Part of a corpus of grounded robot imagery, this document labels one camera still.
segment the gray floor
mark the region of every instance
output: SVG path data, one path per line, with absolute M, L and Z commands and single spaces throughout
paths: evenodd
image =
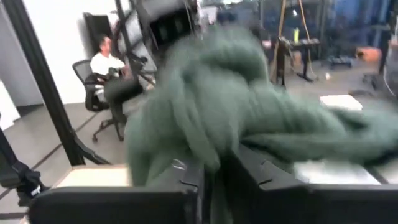
M 361 79 L 363 73 L 375 71 L 375 66 L 358 64 L 351 70 L 343 69 L 331 72 L 314 64 L 313 69 L 320 77 L 318 82 L 307 83 L 295 75 L 287 75 L 288 91 L 294 95 L 318 98 L 322 95 L 347 94 L 355 89 L 371 90 L 368 85 L 362 83 Z M 331 79 L 325 79 L 326 73 L 330 73 Z M 363 104 L 365 110 L 377 108 L 378 110 L 397 111 L 398 109 L 391 101 L 384 98 L 360 97 L 358 100 Z M 137 104 L 141 102 L 142 99 L 132 100 L 127 103 L 126 108 L 128 111 L 134 112 L 138 107 Z M 91 141 L 91 135 L 99 123 L 109 118 L 108 112 L 95 115 L 87 111 L 84 104 L 66 105 L 65 109 L 75 129 L 91 119 L 77 132 L 78 137 L 90 149 L 112 163 L 118 164 L 125 161 L 123 143 L 118 141 L 113 128 L 99 134 L 98 143 L 94 144 Z M 20 119 L 13 127 L 6 130 L 6 136 L 18 158 L 31 167 L 37 167 L 36 170 L 41 172 L 42 181 L 45 184 L 54 184 L 70 168 L 65 151 L 60 146 L 60 140 L 45 108 Z M 395 184 L 398 184 L 398 172 L 395 172 L 397 169 L 398 162 L 391 162 L 379 168 L 384 177 Z M 17 197 L 14 191 L 0 200 L 0 213 L 23 212 L 24 210 L 17 206 Z M 18 220 L 0 221 L 0 223 L 14 224 L 18 223 Z

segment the wooden table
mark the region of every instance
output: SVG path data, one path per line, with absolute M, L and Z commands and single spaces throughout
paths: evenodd
M 56 187 L 128 187 L 131 186 L 127 165 L 75 166 L 54 186 Z M 29 224 L 23 218 L 20 224 Z

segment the table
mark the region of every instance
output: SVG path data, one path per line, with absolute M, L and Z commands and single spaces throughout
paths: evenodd
M 320 42 L 318 39 L 302 39 L 299 40 L 298 42 L 293 42 L 290 40 L 287 40 L 285 37 L 281 37 L 278 39 L 279 42 L 279 47 L 278 47 L 278 53 L 277 53 L 277 76 L 276 76 L 276 82 L 278 85 L 285 86 L 285 55 L 288 54 L 290 51 L 293 50 L 298 50 L 298 49 L 304 49 L 303 55 L 302 55 L 302 60 L 303 60 L 303 73 L 298 73 L 297 75 L 300 78 L 303 78 L 304 80 L 308 82 L 312 82 L 313 80 L 307 77 L 307 69 L 308 69 L 308 63 L 310 61 L 310 47 L 319 45 Z
M 128 187 L 131 186 L 127 165 L 75 166 L 56 184 L 56 187 Z M 23 218 L 20 224 L 29 224 Z

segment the desk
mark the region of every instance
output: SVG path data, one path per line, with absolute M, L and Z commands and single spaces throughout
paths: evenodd
M 17 108 L 11 100 L 8 91 L 0 80 L 0 128 L 5 130 L 12 125 L 14 121 L 20 118 Z
M 56 187 L 128 187 L 130 186 L 127 165 L 75 166 L 63 176 Z M 23 218 L 20 224 L 29 224 Z

